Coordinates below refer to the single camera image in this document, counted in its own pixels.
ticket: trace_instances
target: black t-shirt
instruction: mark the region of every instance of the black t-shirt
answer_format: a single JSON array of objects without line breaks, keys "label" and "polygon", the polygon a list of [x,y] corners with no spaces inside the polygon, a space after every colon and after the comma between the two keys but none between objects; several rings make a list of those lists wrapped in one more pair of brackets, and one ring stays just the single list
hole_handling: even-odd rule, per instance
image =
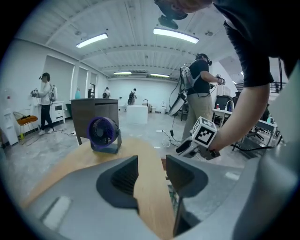
[{"label": "black t-shirt", "polygon": [[209,72],[208,63],[204,60],[197,60],[193,62],[189,69],[191,70],[191,74],[194,79],[196,79],[197,76],[199,76],[196,79],[196,82],[194,84],[194,87],[188,90],[187,94],[193,94],[193,93],[210,93],[210,84],[207,81],[204,81],[201,76],[199,75],[202,71]]},{"label": "black t-shirt", "polygon": [[214,0],[215,7],[229,20],[224,26],[240,59],[244,86],[273,82],[269,57],[280,57],[289,75],[300,58],[299,38],[294,35],[297,3],[257,0]]}]

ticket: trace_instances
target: blue fan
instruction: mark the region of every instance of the blue fan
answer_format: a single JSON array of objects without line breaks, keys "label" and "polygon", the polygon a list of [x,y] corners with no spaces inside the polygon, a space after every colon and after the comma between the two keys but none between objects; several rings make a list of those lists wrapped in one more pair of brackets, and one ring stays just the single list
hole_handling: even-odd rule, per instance
[{"label": "blue fan", "polygon": [[117,153],[122,140],[118,124],[106,117],[96,117],[90,121],[88,138],[94,151]]}]

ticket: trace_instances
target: khaki pants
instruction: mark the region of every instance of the khaki pants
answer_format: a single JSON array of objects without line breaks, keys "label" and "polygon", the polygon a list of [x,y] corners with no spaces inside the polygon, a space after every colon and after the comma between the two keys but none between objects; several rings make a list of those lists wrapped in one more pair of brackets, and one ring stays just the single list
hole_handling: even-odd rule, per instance
[{"label": "khaki pants", "polygon": [[206,95],[207,93],[194,93],[187,96],[188,114],[187,122],[183,130],[182,140],[190,137],[189,131],[192,130],[199,117],[203,117],[211,121],[212,100],[211,96],[205,97]]}]

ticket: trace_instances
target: shoe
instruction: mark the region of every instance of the shoe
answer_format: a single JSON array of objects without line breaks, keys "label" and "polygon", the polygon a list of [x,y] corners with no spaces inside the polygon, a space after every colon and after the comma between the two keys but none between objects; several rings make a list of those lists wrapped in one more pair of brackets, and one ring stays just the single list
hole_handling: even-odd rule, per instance
[{"label": "shoe", "polygon": [[38,134],[41,136],[41,135],[43,135],[43,134],[45,134],[45,133],[46,133],[46,132],[45,132],[44,130],[40,130]]},{"label": "shoe", "polygon": [[49,134],[49,133],[53,133],[55,131],[55,129],[53,128],[51,128],[47,133]]}]

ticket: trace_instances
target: ceiling light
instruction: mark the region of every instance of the ceiling light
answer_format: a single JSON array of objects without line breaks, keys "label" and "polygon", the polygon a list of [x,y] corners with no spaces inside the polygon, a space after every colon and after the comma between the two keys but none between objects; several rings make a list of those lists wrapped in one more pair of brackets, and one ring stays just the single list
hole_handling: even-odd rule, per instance
[{"label": "ceiling light", "polygon": [[131,72],[117,72],[117,73],[113,73],[115,75],[130,75]]},{"label": "ceiling light", "polygon": [[101,34],[99,36],[90,38],[90,39],[88,39],[88,40],[86,40],[86,41],[84,41],[82,43],[77,44],[76,47],[81,48],[81,47],[84,47],[84,46],[86,46],[88,44],[100,41],[100,40],[105,39],[105,38],[108,38],[108,35],[106,33],[103,33],[103,34]]},{"label": "ceiling light", "polygon": [[171,30],[166,30],[166,29],[161,29],[161,28],[155,28],[153,30],[154,34],[157,35],[165,35],[165,36],[170,36],[174,38],[180,38],[182,40],[189,41],[191,43],[197,43],[199,42],[199,39],[184,33],[176,32],[176,31],[171,31]]},{"label": "ceiling light", "polygon": [[156,73],[151,73],[150,75],[154,77],[170,77],[169,75],[156,74]]}]

